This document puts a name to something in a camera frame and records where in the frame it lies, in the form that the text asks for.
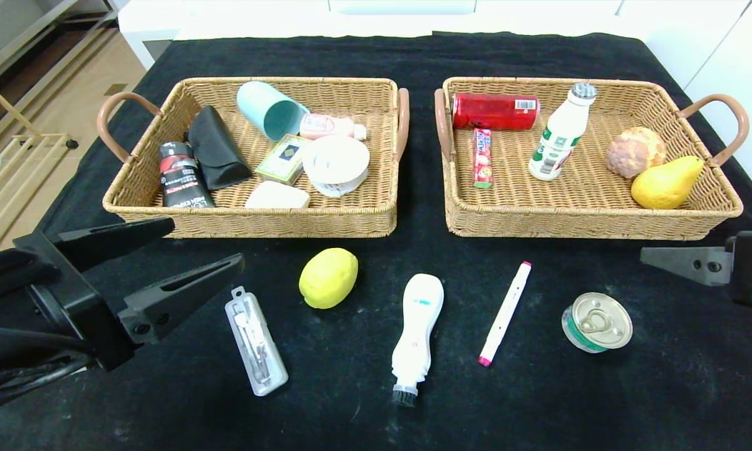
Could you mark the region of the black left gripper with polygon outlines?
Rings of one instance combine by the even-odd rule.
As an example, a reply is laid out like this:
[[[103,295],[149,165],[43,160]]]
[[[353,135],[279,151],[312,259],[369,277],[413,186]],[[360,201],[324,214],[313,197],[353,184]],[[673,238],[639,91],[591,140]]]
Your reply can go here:
[[[16,249],[33,254],[47,270],[40,281],[23,289],[47,322],[43,330],[85,341],[97,364],[111,371],[135,354],[131,340],[136,345],[161,342],[243,273],[245,260],[238,253],[176,274],[125,297],[126,308],[117,319],[83,273],[174,229],[172,218],[156,217],[78,229],[61,233],[57,239],[40,231],[15,239]]]

